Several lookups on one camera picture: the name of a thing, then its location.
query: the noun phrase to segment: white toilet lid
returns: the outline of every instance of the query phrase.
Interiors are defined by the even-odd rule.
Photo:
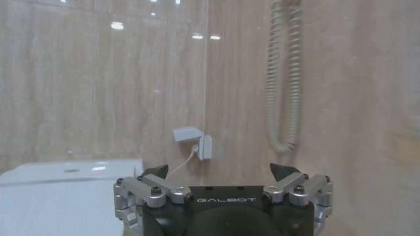
[[[119,166],[118,169],[121,172],[114,172],[114,175],[125,177],[126,173],[126,177],[133,176],[134,166]],[[14,174],[13,172],[0,177],[2,236],[122,236],[125,234],[123,222],[115,217],[117,178],[113,174],[93,177],[93,174],[79,171],[81,177],[70,172],[66,174],[71,174],[73,177],[66,179],[58,177],[55,171],[54,178],[47,178],[45,175],[42,180],[38,179],[39,181],[34,179],[23,181],[27,177],[19,177],[19,168]],[[37,173],[37,171],[33,169],[27,173]]]

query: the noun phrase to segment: screw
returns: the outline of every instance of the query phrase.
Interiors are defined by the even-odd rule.
[[[297,185],[295,189],[294,189],[295,193],[305,193],[305,187],[302,185]]]
[[[159,196],[159,195],[162,195],[162,193],[163,193],[163,190],[161,187],[157,186],[153,188],[153,190],[151,190],[153,196]]]

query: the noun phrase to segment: beige wall tile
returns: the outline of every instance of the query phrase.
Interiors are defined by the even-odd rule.
[[[265,183],[270,161],[293,163],[335,180],[337,208],[325,235],[418,235],[420,5],[303,2],[302,141],[289,162],[267,150],[263,127],[270,20],[263,17],[271,2],[210,4],[210,31],[222,32],[223,40],[209,51],[206,129],[219,160],[207,167],[207,180]]]
[[[193,144],[177,143],[173,130],[195,126],[205,130],[207,39],[194,39],[206,28],[169,25],[169,81],[166,98],[166,163],[174,170],[187,159]],[[175,180],[199,183],[201,163],[195,158],[175,175]]]
[[[0,11],[2,170],[122,156],[179,165],[173,129],[205,126],[207,42],[191,35],[206,28],[22,1]]]
[[[95,12],[207,24],[209,0],[22,0]]]

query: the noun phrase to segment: silver metal bracket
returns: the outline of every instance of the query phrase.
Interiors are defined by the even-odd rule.
[[[281,180],[275,185],[265,187],[265,194],[270,196],[273,203],[283,202],[285,195],[295,188],[297,185],[306,181],[303,173],[295,172]]]
[[[142,179],[127,177],[114,185],[115,215],[125,221],[125,228],[133,235],[143,235],[142,206],[161,208],[169,199],[177,204],[185,204],[191,197],[191,189],[166,181],[157,175]]]
[[[274,204],[283,202],[286,194],[290,194],[290,201],[297,206],[314,203],[314,231],[318,236],[325,229],[326,218],[334,211],[334,182],[329,176],[315,175],[307,179],[306,174],[295,172],[275,185],[265,187],[265,195]]]

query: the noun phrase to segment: logo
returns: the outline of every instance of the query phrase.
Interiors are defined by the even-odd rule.
[[[199,198],[199,203],[254,203],[257,198]]]

